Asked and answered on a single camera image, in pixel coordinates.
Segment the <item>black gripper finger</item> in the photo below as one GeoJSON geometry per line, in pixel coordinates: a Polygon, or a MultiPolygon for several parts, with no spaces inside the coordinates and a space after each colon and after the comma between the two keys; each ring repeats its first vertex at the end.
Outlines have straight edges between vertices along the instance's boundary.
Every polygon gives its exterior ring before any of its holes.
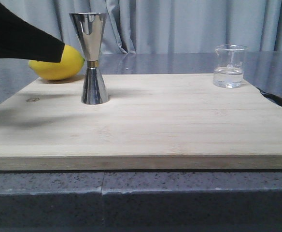
{"type": "Polygon", "coordinates": [[[60,62],[64,43],[0,3],[0,58],[60,62]]]}

